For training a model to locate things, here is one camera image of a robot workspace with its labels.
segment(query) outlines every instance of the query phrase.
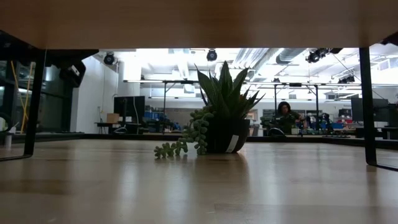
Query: trailing vine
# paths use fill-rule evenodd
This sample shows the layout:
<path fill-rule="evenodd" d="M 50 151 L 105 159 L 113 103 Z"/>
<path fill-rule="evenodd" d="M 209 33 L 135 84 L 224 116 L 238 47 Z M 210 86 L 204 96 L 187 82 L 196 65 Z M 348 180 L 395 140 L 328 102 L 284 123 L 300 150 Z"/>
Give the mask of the trailing vine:
<path fill-rule="evenodd" d="M 188 152 L 187 143 L 197 142 L 195 149 L 198 155 L 206 154 L 207 142 L 205 141 L 207 126 L 209 126 L 208 119 L 213 118 L 216 112 L 212 111 L 211 106 L 204 106 L 203 109 L 195 110 L 190 116 L 192 119 L 189 125 L 184 126 L 182 138 L 179 138 L 176 143 L 163 143 L 162 147 L 156 146 L 154 152 L 155 156 L 160 159 L 167 156 L 180 155 L 181 150 Z"/>

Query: woman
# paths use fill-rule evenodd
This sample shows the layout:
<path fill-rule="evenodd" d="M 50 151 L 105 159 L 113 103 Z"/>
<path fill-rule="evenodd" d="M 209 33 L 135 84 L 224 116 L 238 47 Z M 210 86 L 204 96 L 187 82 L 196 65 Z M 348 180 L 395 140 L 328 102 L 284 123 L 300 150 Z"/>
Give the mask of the woman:
<path fill-rule="evenodd" d="M 278 106 L 278 115 L 276 116 L 276 121 L 279 128 L 285 133 L 289 134 L 292 132 L 292 128 L 296 126 L 296 120 L 303 121 L 304 128 L 307 128 L 307 122 L 303 116 L 292 111 L 288 102 L 282 101 Z"/>

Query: dark hair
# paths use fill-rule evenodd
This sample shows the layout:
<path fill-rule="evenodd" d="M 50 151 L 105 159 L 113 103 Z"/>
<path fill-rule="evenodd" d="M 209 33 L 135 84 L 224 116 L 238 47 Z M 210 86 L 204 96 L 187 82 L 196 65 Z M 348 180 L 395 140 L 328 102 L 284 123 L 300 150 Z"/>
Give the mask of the dark hair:
<path fill-rule="evenodd" d="M 282 101 L 278 105 L 278 113 L 279 114 L 282 114 L 282 107 L 285 106 L 285 105 L 287 106 L 287 112 L 290 112 L 290 104 L 288 102 L 286 102 L 286 101 Z"/>

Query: potted plant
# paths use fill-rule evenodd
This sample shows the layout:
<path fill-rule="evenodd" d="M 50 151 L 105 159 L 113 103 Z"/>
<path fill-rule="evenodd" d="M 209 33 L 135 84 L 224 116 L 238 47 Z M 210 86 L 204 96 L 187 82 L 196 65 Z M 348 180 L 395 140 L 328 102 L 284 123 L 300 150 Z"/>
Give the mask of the potted plant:
<path fill-rule="evenodd" d="M 192 119 L 188 126 L 184 126 L 182 138 L 176 143 L 164 143 L 162 147 L 155 148 L 158 158 L 179 155 L 181 150 L 187 152 L 189 142 L 196 142 L 195 149 L 199 155 L 207 152 L 237 152 L 246 142 L 250 120 L 245 118 L 249 110 L 264 97 L 256 101 L 257 91 L 247 98 L 249 88 L 241 94 L 248 69 L 242 70 L 234 81 L 226 62 L 219 80 L 197 71 L 200 93 L 206 106 L 191 113 Z"/>

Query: fluorescent lamp fixture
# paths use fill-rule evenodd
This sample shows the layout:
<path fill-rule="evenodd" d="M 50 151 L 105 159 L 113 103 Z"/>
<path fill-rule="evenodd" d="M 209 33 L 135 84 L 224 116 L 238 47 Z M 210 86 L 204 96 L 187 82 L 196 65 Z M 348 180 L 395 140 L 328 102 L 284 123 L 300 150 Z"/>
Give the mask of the fluorescent lamp fixture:
<path fill-rule="evenodd" d="M 176 99 L 184 99 L 184 100 L 201 100 L 200 97 L 176 97 Z"/>
<path fill-rule="evenodd" d="M 131 83 L 163 83 L 161 80 L 125 80 Z"/>
<path fill-rule="evenodd" d="M 148 99 L 164 99 L 163 96 L 148 96 Z M 175 97 L 166 96 L 166 99 L 175 99 Z"/>
<path fill-rule="evenodd" d="M 347 99 L 348 97 L 350 97 L 350 96 L 355 96 L 355 95 L 358 95 L 359 93 L 353 93 L 353 94 L 350 94 L 350 95 L 346 95 L 346 96 L 341 96 L 341 97 L 339 97 L 340 99 Z"/>
<path fill-rule="evenodd" d="M 270 82 L 246 82 L 248 85 L 281 85 L 281 83 L 270 83 Z"/>

